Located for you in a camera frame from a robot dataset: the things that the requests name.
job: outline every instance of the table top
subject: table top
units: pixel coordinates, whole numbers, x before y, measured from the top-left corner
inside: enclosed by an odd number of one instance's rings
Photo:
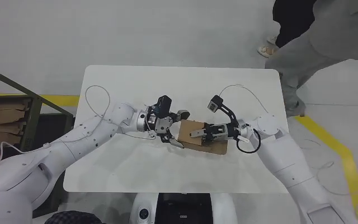
[[[228,85],[241,84],[253,91],[269,113],[288,130],[279,74],[270,69],[89,66],[86,68],[75,126],[94,116],[84,98],[91,85],[104,87],[116,102],[138,109],[153,105],[162,95],[172,99],[171,111],[188,110],[189,119],[226,123],[229,118],[207,105]],[[88,90],[88,101],[101,113],[108,99],[100,88]],[[265,113],[247,90],[230,87],[222,98],[236,117],[251,120]],[[171,132],[178,136],[180,122]],[[131,133],[147,137],[146,133]],[[241,148],[253,150],[250,144]],[[154,141],[117,134],[112,140],[66,170],[68,192],[180,192],[180,193],[287,193],[285,187],[254,154],[244,154],[229,141],[226,155],[181,149]]]

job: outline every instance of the brown cardboard box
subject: brown cardboard box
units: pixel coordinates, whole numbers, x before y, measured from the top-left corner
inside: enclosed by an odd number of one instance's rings
[[[11,123],[23,118],[25,116],[24,111],[19,110],[0,110],[0,124]]]
[[[178,141],[181,142],[185,148],[191,150],[197,150],[202,152],[210,152],[214,154],[224,155],[228,149],[228,141],[214,141],[203,145],[201,138],[192,138],[190,137],[190,132],[193,130],[202,129],[204,123],[195,122],[192,120],[182,120],[180,125],[180,131],[178,136]]]
[[[28,110],[30,99],[17,100],[15,102],[0,102],[0,110]]]
[[[26,122],[13,122],[7,124],[0,124],[0,132],[23,134],[22,129]]]
[[[14,136],[13,134],[10,134],[10,133],[0,132],[0,142],[16,144],[16,143],[20,143],[20,140],[21,140],[21,137],[19,137],[19,136]]]

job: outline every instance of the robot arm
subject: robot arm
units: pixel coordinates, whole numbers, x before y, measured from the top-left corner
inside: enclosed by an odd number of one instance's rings
[[[162,142],[183,147],[170,133],[189,112],[170,113],[171,99],[159,98],[147,111],[118,104],[104,118],[94,116],[66,135],[34,152],[0,161],[0,223],[31,223],[32,210],[50,195],[58,177],[71,164],[109,141],[116,133],[154,130]]]
[[[246,127],[247,138],[253,147],[257,147],[259,140],[252,128],[263,138],[275,136],[274,140],[261,143],[257,154],[292,196],[299,210],[301,223],[348,223],[311,173],[301,148],[289,133],[277,126],[275,118],[267,114],[249,124]]]
[[[256,149],[252,152],[257,152],[266,168],[292,196],[302,224],[348,223],[311,173],[300,147],[289,133],[278,126],[273,115],[266,114],[251,122],[233,120],[232,111],[223,105],[223,99],[219,96],[213,97],[208,108],[212,112],[222,110],[229,115],[231,122],[205,124],[204,129],[191,132],[192,137],[201,137],[204,142],[226,139],[234,139],[237,143],[240,140],[250,142]],[[275,139],[261,142],[271,136]]]

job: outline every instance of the shoe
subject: shoe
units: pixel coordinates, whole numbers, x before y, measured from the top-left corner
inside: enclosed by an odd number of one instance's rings
[[[286,117],[290,117],[290,116],[300,116],[300,117],[304,117],[305,116],[305,110],[306,110],[306,105],[304,104],[304,102],[299,99],[297,101],[297,104],[295,107],[290,108],[289,110],[286,110]]]
[[[270,44],[276,45],[276,40],[277,40],[277,36],[268,36],[266,38],[267,42],[269,42]]]
[[[260,46],[257,48],[257,52],[265,58],[269,58],[276,52],[276,49],[269,46]]]

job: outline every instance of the floor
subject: floor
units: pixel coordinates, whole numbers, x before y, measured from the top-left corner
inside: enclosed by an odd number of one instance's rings
[[[0,2],[0,73],[38,94],[78,95],[90,64],[263,68],[256,53],[277,34],[274,0],[4,0]],[[300,90],[307,115],[351,149],[358,162],[357,63],[318,72]],[[0,83],[0,93],[15,90]],[[68,108],[76,113],[75,108]],[[340,158],[295,119],[290,133],[330,191],[347,193]],[[328,193],[350,223],[349,196]],[[60,211],[92,212],[126,223],[135,194],[69,193]],[[235,194],[239,223],[299,223],[287,194]],[[34,219],[42,224],[49,216]]]

